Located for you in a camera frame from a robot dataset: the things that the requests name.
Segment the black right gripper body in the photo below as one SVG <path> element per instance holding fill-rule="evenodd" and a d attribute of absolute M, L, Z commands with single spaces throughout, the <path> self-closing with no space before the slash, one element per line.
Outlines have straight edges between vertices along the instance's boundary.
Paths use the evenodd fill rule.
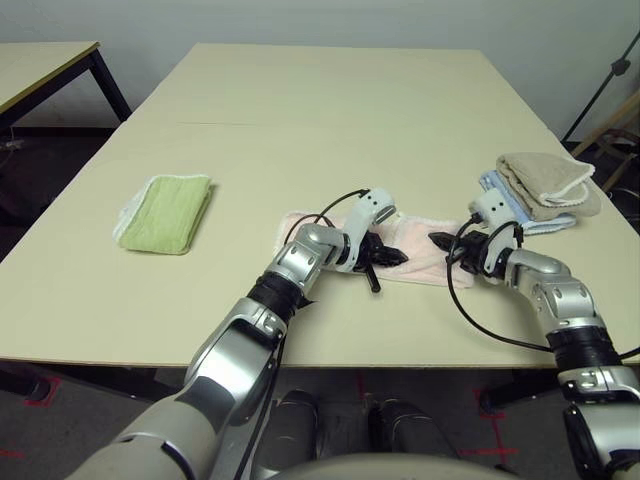
<path fill-rule="evenodd" d="M 461 268 L 472 275 L 499 278 L 498 260 L 495 260 L 494 266 L 491 266 L 488 260 L 489 247 L 497 236 L 497 232 L 487 235 L 479 231 L 472 231 L 465 235 L 454 235 L 452 237 L 452 262 L 459 261 Z"/>

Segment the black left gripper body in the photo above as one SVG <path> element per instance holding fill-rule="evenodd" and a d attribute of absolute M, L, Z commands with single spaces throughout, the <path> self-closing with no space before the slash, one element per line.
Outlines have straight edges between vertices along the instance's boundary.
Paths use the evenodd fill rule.
<path fill-rule="evenodd" d="M 374 294 L 381 291 L 381 285 L 375 273 L 373 262 L 374 254 L 380 244 L 381 240 L 377 234 L 367 232 L 360 243 L 359 254 L 355 264 L 355 272 L 366 277 L 370 290 Z"/>

